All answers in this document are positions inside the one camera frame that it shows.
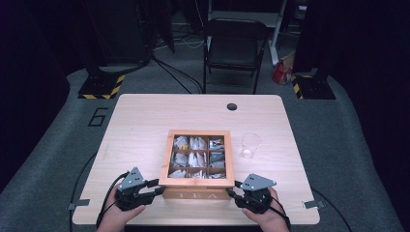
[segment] wooden box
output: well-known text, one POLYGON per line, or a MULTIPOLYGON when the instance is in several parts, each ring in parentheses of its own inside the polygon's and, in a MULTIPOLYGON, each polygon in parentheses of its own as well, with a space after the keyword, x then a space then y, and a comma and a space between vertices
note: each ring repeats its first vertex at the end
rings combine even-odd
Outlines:
POLYGON ((169 131, 160 175, 164 198, 226 200, 234 182, 228 130, 169 131))

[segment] black wire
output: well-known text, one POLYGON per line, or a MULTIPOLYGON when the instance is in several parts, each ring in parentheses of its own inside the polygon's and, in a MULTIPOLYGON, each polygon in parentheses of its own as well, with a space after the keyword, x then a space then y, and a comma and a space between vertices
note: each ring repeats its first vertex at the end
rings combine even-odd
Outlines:
POLYGON ((318 195, 320 195, 323 199, 325 199, 334 209, 335 211, 338 213, 338 215, 341 217, 341 219, 343 220, 343 222, 346 224, 347 229, 352 232, 352 228, 350 227, 349 223, 347 222, 346 218, 343 216, 343 214, 341 213, 341 211, 325 196, 323 195, 322 192, 320 192, 319 190, 317 190, 314 187, 310 187, 310 189, 314 192, 316 192, 318 195))
POLYGON ((105 209, 105 204, 106 204, 106 201, 108 200, 109 194, 112 192, 112 189, 114 189, 115 184, 117 184, 117 182, 118 182, 120 179, 123 179, 123 178, 127 177, 127 175, 128 175, 129 173, 130 173, 130 172, 126 172, 126 173, 124 173, 124 174, 121 174, 119 177, 117 177, 117 179, 115 179, 115 181, 114 181, 114 182, 111 184, 111 186, 109 187, 109 190, 108 190, 108 192, 106 193, 105 199, 103 200, 103 203, 102 203, 102 209, 100 210, 100 213, 99 213, 99 215, 98 215, 98 217, 97 217, 97 222, 96 222, 96 227, 97 227, 97 228, 99 228, 100 223, 101 223, 102 220, 103 220, 103 215, 105 214, 105 212, 106 212, 109 208, 111 208, 111 207, 117 202, 117 200, 116 200, 116 201, 115 201, 113 204, 111 204, 107 209, 105 209))
POLYGON ((256 200, 256 199, 253 198, 253 197, 251 197, 250 199, 251 199, 253 202, 255 202, 255 203, 259 204, 259 205, 262 205, 262 206, 264 206, 264 207, 268 207, 268 209, 270 209, 270 210, 272 210, 273 212, 277 213, 281 218, 284 219, 284 221, 286 222, 286 226, 287 226, 287 228, 288 228, 289 231, 290 231, 290 229, 291 229, 290 219, 289 219, 289 217, 286 215, 286 212, 284 211, 284 208, 283 208, 282 204, 280 204, 274 197, 272 197, 272 199, 274 199, 274 200, 280 205, 280 207, 281 207, 282 210, 283 210, 283 213, 280 212, 279 210, 275 209, 274 207, 270 206, 270 205, 268 206, 268 205, 263 204, 262 202, 259 202, 258 200, 256 200))
MULTIPOLYGON (((72 197, 70 198, 70 204, 73 204, 73 200, 74 200, 74 196, 75 196, 75 192, 76 192, 76 188, 78 186, 78 182, 80 177, 82 176, 82 173, 84 172, 85 168, 87 167, 88 163, 97 155, 97 152, 94 153, 93 156, 91 156, 91 158, 89 158, 87 160, 87 162, 84 164, 84 166, 82 167, 81 171, 79 172, 79 175, 77 176, 77 179, 75 180, 75 184, 74 184, 74 188, 73 188, 73 192, 72 192, 72 197)), ((70 215, 70 231, 73 231, 73 210, 69 210, 69 215, 70 215)))
POLYGON ((187 87, 185 87, 184 84, 181 83, 181 81, 179 81, 179 80, 178 80, 169 70, 167 70, 160 62, 158 62, 158 61, 155 60, 155 59, 154 59, 154 61, 157 62, 157 64, 158 64, 161 68, 163 68, 168 74, 170 74, 170 75, 172 76, 172 78, 174 78, 174 80, 176 80, 185 90, 187 90, 188 93, 192 94, 192 93, 190 92, 190 90, 187 89, 187 87))
POLYGON ((177 69, 175 69, 174 67, 172 67, 172 66, 170 66, 170 65, 168 65, 168 64, 166 64, 166 63, 164 63, 163 61, 161 61, 161 60, 159 60, 157 57, 155 57, 154 55, 152 56, 152 59, 155 61, 155 62, 157 62, 157 64, 159 64, 162 68, 163 68, 163 66, 162 65, 164 65, 164 66, 167 66, 168 68, 170 68, 171 70, 173 70, 174 72, 176 72, 176 73, 178 73, 178 74, 180 74, 181 76, 183 76, 183 77, 185 77, 186 79, 188 79, 189 81, 191 81, 193 84, 195 84, 195 86, 196 86, 196 89, 198 90, 198 93, 199 94, 202 94, 202 86, 201 86, 201 84, 197 81, 197 80, 195 80, 194 78, 192 78, 191 76, 189 76, 188 74, 186 74, 185 72, 182 72, 182 71, 180 71, 180 70, 177 70, 177 69))
MULTIPOLYGON (((181 36, 176 36, 173 38, 174 42, 183 42, 185 44, 187 44, 190 40, 193 40, 193 39, 200 40, 202 38, 199 36, 195 36, 194 34, 181 35, 181 36)), ((167 46, 165 41, 161 38, 158 38, 154 46, 154 50, 158 48, 163 48, 165 46, 167 46)))

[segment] black office chair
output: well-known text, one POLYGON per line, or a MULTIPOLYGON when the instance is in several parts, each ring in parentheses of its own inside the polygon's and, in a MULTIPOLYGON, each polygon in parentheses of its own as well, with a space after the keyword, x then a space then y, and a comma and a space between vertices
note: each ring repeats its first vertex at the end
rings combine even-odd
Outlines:
POLYGON ((206 94, 207 84, 226 84, 207 82, 206 70, 208 68, 211 73, 211 68, 214 68, 251 72, 250 78, 256 72, 252 92, 255 94, 268 36, 268 28, 259 21, 232 18, 209 20, 204 27, 203 93, 206 94))

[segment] cable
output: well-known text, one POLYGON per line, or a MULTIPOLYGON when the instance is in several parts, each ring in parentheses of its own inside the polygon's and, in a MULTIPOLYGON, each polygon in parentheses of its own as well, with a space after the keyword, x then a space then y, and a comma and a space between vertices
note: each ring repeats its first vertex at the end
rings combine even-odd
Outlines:
POLYGON ((153 59, 157 60, 158 62, 162 63, 163 65, 169 67, 169 68, 170 68, 171 70, 173 70, 174 72, 179 73, 179 74, 182 75, 183 77, 185 77, 185 78, 189 79, 190 81, 192 81, 192 82, 196 85, 196 87, 197 87, 197 89, 198 89, 198 92, 199 92, 200 94, 202 94, 202 86, 201 86, 201 84, 200 84, 197 80, 195 80, 194 78, 192 78, 191 76, 189 76, 189 75, 186 74, 185 72, 182 72, 182 71, 180 71, 180 70, 177 70, 177 69, 175 69, 174 67, 172 67, 172 66, 170 66, 170 65, 168 65, 168 64, 166 64, 166 63, 164 63, 163 61, 157 59, 157 57, 154 57, 153 59))
MULTIPOLYGON (((191 49, 197 49, 197 48, 201 47, 204 43, 204 41, 202 39, 200 39, 201 41, 189 42, 189 40, 191 40, 191 39, 197 39, 197 38, 195 36, 191 36, 191 35, 184 35, 184 36, 175 37, 174 38, 175 42, 181 41, 182 43, 175 43, 174 45, 186 45, 187 47, 189 47, 191 49)), ((168 47, 168 45, 165 44, 165 42, 163 40, 159 39, 159 41, 157 42, 157 44, 155 45, 153 50, 159 50, 159 49, 166 48, 166 47, 168 47)))
MULTIPOLYGON (((77 176, 77 179, 75 180, 75 184, 74 184, 74 188, 73 188, 73 192, 72 192, 72 197, 70 198, 70 204, 73 204, 73 200, 74 200, 74 195, 75 195, 75 191, 76 188, 78 186, 78 182, 80 177, 82 176, 82 173, 84 172, 85 168, 87 167, 88 163, 97 155, 97 152, 94 153, 93 156, 91 156, 91 158, 89 158, 87 160, 87 162, 84 164, 84 166, 82 167, 81 171, 79 172, 79 175, 77 176)), ((70 214, 70 220, 69 220, 69 224, 70 224, 70 231, 73 231, 73 210, 69 210, 69 214, 70 214)))
POLYGON ((286 215, 286 212, 284 211, 282 204, 280 204, 280 202, 278 202, 274 197, 272 197, 272 199, 275 200, 275 201, 279 204, 279 206, 280 206, 281 209, 283 210, 283 213, 280 212, 279 210, 275 209, 275 208, 272 207, 272 206, 268 206, 268 205, 263 204, 262 202, 259 202, 258 200, 256 200, 256 199, 253 198, 253 197, 250 198, 250 200, 252 200, 254 203, 257 203, 257 204, 259 204, 259 205, 261 205, 261 206, 264 206, 264 207, 268 207, 268 209, 270 209, 270 210, 272 210, 273 212, 277 213, 281 218, 284 219, 284 221, 286 222, 286 226, 287 226, 287 228, 288 228, 289 231, 290 231, 290 228, 291 228, 290 219, 289 219, 289 217, 286 215))
POLYGON ((199 12, 198 2, 195 0, 196 11, 198 12, 199 20, 201 20, 202 28, 204 27, 204 22, 202 21, 201 13, 199 12))
POLYGON ((317 190, 314 187, 310 187, 310 189, 314 192, 316 192, 318 195, 320 195, 323 199, 325 199, 334 209, 335 211, 338 213, 338 215, 341 217, 341 219, 343 220, 344 224, 346 224, 347 229, 352 232, 352 228, 350 227, 349 223, 347 222, 346 218, 343 216, 343 214, 341 213, 341 211, 325 196, 323 195, 322 192, 320 192, 319 190, 317 190))
POLYGON ((179 81, 179 80, 178 80, 169 70, 167 70, 160 62, 158 62, 157 60, 154 60, 154 61, 157 62, 157 64, 158 64, 161 68, 163 68, 168 74, 170 74, 170 75, 172 76, 172 78, 174 78, 174 80, 176 80, 185 90, 187 90, 188 93, 192 94, 192 93, 190 92, 190 90, 187 89, 187 87, 185 87, 184 84, 181 83, 181 81, 179 81))
POLYGON ((108 192, 106 193, 105 199, 103 200, 103 203, 102 203, 102 209, 100 210, 99 216, 97 217, 97 222, 96 222, 96 227, 97 227, 97 228, 99 228, 100 223, 101 223, 102 220, 103 220, 103 215, 105 214, 105 212, 106 212, 109 208, 111 208, 111 206, 113 206, 113 205, 117 202, 117 200, 116 200, 116 201, 115 201, 114 203, 112 203, 107 209, 105 209, 105 204, 106 204, 106 201, 108 200, 109 194, 112 192, 112 189, 114 189, 115 184, 117 184, 117 182, 118 182, 120 179, 126 178, 129 173, 130 173, 130 172, 126 172, 126 173, 121 174, 119 177, 117 177, 117 179, 115 179, 115 181, 114 181, 114 182, 111 184, 111 186, 109 187, 109 190, 108 190, 108 192))
POLYGON ((195 84, 196 89, 198 90, 199 94, 202 94, 202 86, 201 84, 195 80, 194 78, 192 78, 191 76, 189 76, 188 74, 186 74, 185 72, 182 72, 180 70, 175 69, 174 67, 164 63, 163 61, 159 60, 157 57, 155 57, 154 55, 152 56, 152 59, 157 62, 157 64, 162 67, 165 71, 167 71, 185 90, 187 90, 187 92, 189 92, 191 94, 191 92, 169 71, 167 70, 164 66, 168 67, 169 69, 173 70, 174 72, 180 74, 182 77, 185 77, 186 79, 188 79, 189 81, 191 81, 192 83, 195 84))

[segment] wooden table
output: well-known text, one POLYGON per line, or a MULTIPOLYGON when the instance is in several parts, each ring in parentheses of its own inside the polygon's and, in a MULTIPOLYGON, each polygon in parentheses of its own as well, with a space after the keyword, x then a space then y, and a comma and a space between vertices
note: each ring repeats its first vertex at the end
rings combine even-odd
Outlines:
MULTIPOLYGON (((249 173, 275 180, 280 202, 292 224, 315 224, 316 209, 305 209, 313 200, 308 178, 288 118, 279 96, 272 95, 122 95, 103 137, 81 199, 76 224, 95 224, 111 183, 137 166, 146 180, 158 179, 169 130, 230 131, 235 180, 249 173), (235 103, 237 109, 227 109, 235 103), (244 159, 241 137, 255 132, 262 145, 253 159, 244 159)), ((254 225, 233 200, 163 199, 129 224, 139 225, 254 225)))

